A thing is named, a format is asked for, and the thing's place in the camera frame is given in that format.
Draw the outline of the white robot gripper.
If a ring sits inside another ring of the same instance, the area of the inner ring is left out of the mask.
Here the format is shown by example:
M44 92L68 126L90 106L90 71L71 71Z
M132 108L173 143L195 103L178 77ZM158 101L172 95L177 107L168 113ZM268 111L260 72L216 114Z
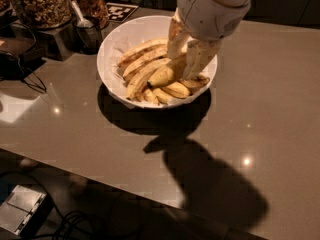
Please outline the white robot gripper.
M222 41L218 39L231 35L249 9L250 0L177 0L167 53L174 59L183 52L184 80L205 69L220 49Z

